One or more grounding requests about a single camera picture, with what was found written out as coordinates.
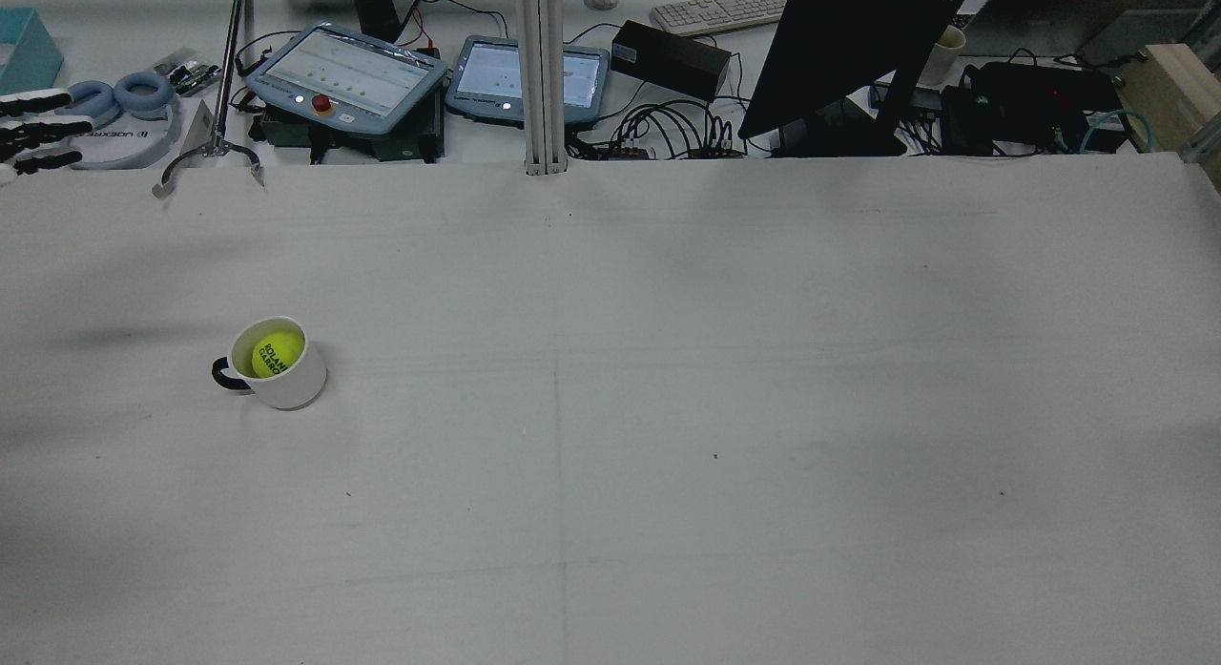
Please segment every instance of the yellow tennis ball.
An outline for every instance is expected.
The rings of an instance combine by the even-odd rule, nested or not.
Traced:
[[[297,331],[272,331],[264,336],[259,343],[254,343],[254,351],[250,353],[255,377],[269,378],[286,372],[302,356],[303,349],[305,338]]]

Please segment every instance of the laptop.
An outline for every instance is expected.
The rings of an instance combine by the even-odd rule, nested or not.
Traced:
[[[965,56],[1076,52],[1142,0],[988,0],[963,28]]]

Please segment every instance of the white cup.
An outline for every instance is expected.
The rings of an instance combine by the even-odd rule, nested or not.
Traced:
[[[305,344],[302,348],[302,355],[292,365],[288,365],[288,370],[261,378],[254,373],[252,365],[254,347],[274,331],[302,334]],[[226,370],[237,373],[237,377],[230,377],[225,373]],[[266,317],[249,325],[241,334],[237,334],[237,338],[230,344],[228,355],[214,361],[212,378],[231,392],[254,392],[259,400],[271,405],[271,408],[297,409],[303,408],[309,400],[314,400],[314,397],[322,390],[322,386],[326,383],[326,364],[317,348],[314,348],[314,343],[310,343],[304,327],[298,325],[295,318]]]
[[[944,83],[946,74],[954,66],[954,60],[958,59],[958,52],[962,51],[965,44],[967,44],[967,35],[954,26],[946,26],[941,37],[937,39],[937,44],[933,45],[933,51],[928,55],[928,63],[921,71],[919,85],[935,88]]]

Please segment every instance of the blue cable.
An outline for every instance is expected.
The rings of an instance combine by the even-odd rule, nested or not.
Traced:
[[[1148,118],[1145,118],[1143,113],[1132,109],[1116,109],[1115,111],[1109,111],[1099,116],[1098,118],[1095,118],[1093,123],[1090,123],[1089,129],[1085,131],[1084,138],[1081,139],[1081,146],[1077,148],[1077,154],[1085,153],[1085,146],[1089,143],[1089,138],[1090,135],[1094,134],[1094,131],[1096,131],[1099,126],[1103,126],[1103,123],[1106,123],[1106,121],[1110,121],[1110,118],[1114,118],[1121,113],[1136,118],[1136,121],[1139,121],[1140,124],[1145,127],[1145,148],[1143,149],[1143,151],[1154,151],[1154,148],[1158,146],[1158,143],[1153,138],[1153,126],[1149,123]]]

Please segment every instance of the computer monitor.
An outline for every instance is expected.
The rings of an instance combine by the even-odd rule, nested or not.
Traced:
[[[963,0],[789,0],[739,138],[780,129],[773,156],[886,156],[933,44]],[[894,71],[873,118],[846,99]]]

